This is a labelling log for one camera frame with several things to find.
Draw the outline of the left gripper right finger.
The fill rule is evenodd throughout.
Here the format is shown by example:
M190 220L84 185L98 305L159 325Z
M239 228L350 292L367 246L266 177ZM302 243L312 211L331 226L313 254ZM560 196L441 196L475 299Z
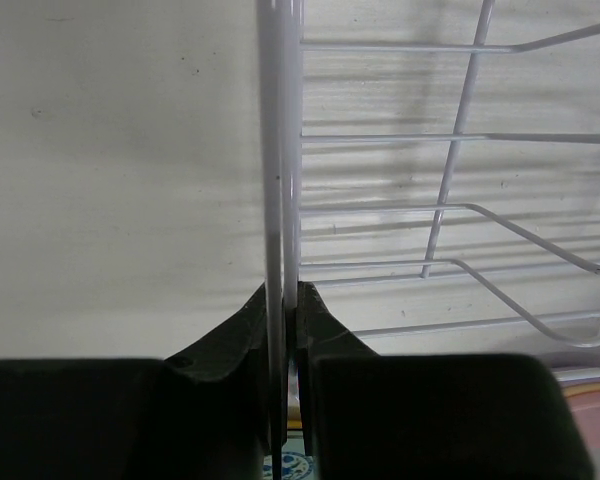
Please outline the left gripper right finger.
M298 286L305 449L321 479L591 479L560 386L520 354L383 356Z

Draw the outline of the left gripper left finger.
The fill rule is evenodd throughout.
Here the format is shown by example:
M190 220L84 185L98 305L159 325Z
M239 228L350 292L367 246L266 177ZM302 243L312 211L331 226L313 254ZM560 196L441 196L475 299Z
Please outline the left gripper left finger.
M166 359L0 359L0 479L258 479L265 292Z

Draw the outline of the teal patterned small plate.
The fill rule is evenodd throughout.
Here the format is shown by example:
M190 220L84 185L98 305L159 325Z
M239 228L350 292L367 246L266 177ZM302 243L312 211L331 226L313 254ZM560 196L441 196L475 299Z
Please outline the teal patterned small plate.
M282 479L312 480L316 478L313 458L305 452L303 434L292 430L282 448Z

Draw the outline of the pink plastic plate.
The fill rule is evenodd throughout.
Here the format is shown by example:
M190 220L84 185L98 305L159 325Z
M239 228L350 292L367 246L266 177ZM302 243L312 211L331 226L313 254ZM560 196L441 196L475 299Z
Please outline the pink plastic plate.
M600 367L554 371L600 479Z

